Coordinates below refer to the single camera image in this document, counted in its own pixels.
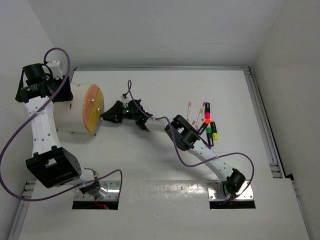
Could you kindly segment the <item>cylindrical beige drawer container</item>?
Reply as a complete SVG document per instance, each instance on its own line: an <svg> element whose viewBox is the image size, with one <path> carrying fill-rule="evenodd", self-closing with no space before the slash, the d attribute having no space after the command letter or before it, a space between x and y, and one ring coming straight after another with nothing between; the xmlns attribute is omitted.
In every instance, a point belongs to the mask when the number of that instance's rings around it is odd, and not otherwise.
<svg viewBox="0 0 320 240"><path fill-rule="evenodd" d="M73 99L54 104L53 116L57 130L95 135L101 124L104 95L96 84L71 83Z"/></svg>

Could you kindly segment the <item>pink highlighter black body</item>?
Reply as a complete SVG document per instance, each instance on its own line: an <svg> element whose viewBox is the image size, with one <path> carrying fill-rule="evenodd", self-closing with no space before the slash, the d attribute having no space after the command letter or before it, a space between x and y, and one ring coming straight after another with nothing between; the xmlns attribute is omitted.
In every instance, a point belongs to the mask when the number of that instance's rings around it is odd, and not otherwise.
<svg viewBox="0 0 320 240"><path fill-rule="evenodd" d="M205 119L211 118L211 106L209 102L206 102L204 105L204 118Z"/></svg>

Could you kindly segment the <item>orange highlighter black body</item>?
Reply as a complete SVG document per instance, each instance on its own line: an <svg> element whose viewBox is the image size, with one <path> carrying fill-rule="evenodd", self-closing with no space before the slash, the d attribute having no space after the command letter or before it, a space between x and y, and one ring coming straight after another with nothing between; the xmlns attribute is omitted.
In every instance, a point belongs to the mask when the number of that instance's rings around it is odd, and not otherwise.
<svg viewBox="0 0 320 240"><path fill-rule="evenodd" d="M201 135L206 130L208 125L210 125L210 123L211 123L211 120L209 118L206 118L202 123L202 125L198 128L197 133Z"/></svg>

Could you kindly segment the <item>green highlighter black body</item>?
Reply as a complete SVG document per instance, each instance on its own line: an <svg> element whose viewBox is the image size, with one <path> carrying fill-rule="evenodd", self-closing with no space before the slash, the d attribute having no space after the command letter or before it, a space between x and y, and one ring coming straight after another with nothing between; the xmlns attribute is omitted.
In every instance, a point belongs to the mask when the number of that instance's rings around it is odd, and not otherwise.
<svg viewBox="0 0 320 240"><path fill-rule="evenodd" d="M211 127L206 128L207 142L210 147L214 146L213 132Z"/></svg>

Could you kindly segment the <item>yellow highlighter black body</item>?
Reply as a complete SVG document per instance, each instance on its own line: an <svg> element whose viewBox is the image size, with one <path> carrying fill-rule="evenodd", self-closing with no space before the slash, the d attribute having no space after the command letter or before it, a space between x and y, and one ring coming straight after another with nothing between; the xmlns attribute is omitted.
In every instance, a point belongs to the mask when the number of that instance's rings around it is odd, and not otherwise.
<svg viewBox="0 0 320 240"><path fill-rule="evenodd" d="M214 141L217 141L219 139L219 135L218 135L216 123L214 121L212 121L210 123L210 127L211 127L211 130L212 130L212 138L213 138Z"/></svg>

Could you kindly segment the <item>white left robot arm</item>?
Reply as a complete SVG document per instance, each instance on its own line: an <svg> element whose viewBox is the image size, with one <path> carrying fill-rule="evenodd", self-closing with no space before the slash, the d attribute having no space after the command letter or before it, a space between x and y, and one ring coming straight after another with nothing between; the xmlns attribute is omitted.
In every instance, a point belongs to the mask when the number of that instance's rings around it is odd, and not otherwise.
<svg viewBox="0 0 320 240"><path fill-rule="evenodd" d="M98 173L83 167L66 150L58 131L96 135L104 110L104 95L96 84L71 83L63 75L59 60L35 63L22 68L15 100L23 103L31 120L32 157L27 169L46 187L79 185L83 194L103 199L108 190Z"/></svg>

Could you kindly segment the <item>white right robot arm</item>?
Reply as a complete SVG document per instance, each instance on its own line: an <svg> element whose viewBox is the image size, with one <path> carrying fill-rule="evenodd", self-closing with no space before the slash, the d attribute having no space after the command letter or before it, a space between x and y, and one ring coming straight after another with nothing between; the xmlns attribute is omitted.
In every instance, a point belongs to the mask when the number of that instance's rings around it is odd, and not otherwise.
<svg viewBox="0 0 320 240"><path fill-rule="evenodd" d="M218 177L229 196L237 197L246 177L215 154L202 140L201 134L207 127L206 124L196 130L179 114L172 120L167 117L156 118L146 112L140 102L136 99L129 102L118 100L109 110L102 113L100 118L114 124L120 124L124 119L132 120L142 131L166 133L176 149L198 158L200 164L206 165Z"/></svg>

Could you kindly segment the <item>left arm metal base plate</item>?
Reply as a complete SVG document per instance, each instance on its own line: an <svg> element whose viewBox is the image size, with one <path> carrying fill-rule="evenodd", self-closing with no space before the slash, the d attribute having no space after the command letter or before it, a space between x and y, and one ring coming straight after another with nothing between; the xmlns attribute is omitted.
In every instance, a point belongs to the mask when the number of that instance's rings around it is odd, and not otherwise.
<svg viewBox="0 0 320 240"><path fill-rule="evenodd" d="M100 180L94 183L88 183L84 187L78 187L75 190L75 201L117 201L120 192L120 181Z"/></svg>

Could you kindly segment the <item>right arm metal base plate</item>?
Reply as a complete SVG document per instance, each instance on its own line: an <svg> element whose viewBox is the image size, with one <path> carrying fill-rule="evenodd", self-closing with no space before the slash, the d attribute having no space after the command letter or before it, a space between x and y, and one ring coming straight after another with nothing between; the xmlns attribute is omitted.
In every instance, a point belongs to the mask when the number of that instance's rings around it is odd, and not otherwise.
<svg viewBox="0 0 320 240"><path fill-rule="evenodd" d="M230 193L227 193L226 188L218 180L207 181L208 198L210 202L221 202L229 200ZM254 201L254 193L252 186L249 184L249 180L246 180L236 193L237 197L235 201Z"/></svg>

